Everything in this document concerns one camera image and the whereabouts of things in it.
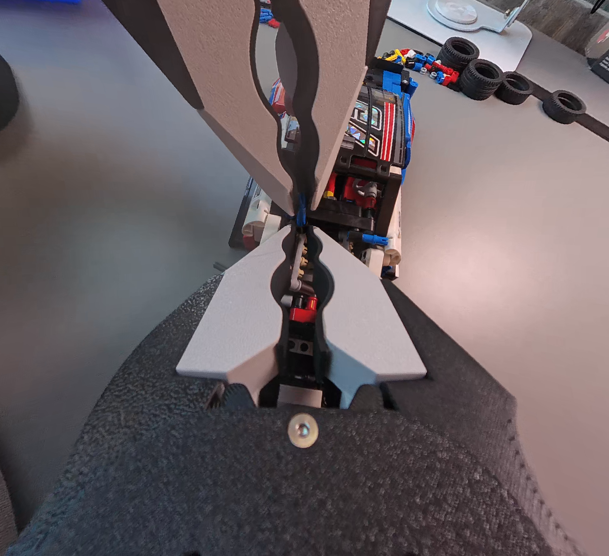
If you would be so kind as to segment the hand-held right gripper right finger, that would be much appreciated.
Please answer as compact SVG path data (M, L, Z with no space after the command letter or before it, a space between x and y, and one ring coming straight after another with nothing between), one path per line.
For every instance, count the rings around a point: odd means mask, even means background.
M319 228L319 260L333 292L322 310L328 377L342 398L362 385L420 379L427 370L380 278Z

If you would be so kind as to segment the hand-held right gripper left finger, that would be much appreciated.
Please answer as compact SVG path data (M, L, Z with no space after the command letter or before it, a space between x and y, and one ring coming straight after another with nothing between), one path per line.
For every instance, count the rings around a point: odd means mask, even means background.
M254 404L278 375L293 264L293 226L286 225L228 269L195 329L176 371L247 387Z

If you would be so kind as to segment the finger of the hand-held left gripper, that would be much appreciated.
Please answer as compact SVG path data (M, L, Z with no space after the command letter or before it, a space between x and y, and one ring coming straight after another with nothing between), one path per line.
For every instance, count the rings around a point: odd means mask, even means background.
M293 214L278 157L278 120L253 74L255 0L157 0L202 100L199 111L271 199Z
M292 174L317 208L365 70L370 0L271 0L279 77L300 125Z

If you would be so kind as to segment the brick-built toy race car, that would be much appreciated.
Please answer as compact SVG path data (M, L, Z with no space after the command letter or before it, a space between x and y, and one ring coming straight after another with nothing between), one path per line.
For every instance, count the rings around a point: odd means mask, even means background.
M320 263L314 227L381 280L399 276L401 188L415 131L410 101L416 87L404 67L382 59L374 58L365 73L322 198L316 210L307 210L306 227L296 228L291 281L280 301L286 322L276 348L278 375L259 393L264 408L348 408L365 386L342 398L328 377L322 310L333 284Z

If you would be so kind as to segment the pile of mixed bricks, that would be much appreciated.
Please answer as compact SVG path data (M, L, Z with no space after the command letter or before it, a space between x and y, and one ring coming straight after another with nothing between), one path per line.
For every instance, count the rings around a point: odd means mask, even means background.
M422 54L408 48L386 51L380 56L380 59L400 65L413 72L427 74L444 87L456 86L460 77L460 71L444 64L432 54Z

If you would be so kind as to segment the silver monitor stand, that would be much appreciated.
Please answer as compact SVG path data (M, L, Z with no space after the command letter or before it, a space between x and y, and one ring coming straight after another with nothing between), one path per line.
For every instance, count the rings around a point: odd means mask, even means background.
M480 0L392 0L387 16L438 45L463 37L507 71L516 70L532 38L528 27L516 23L529 1L505 14Z

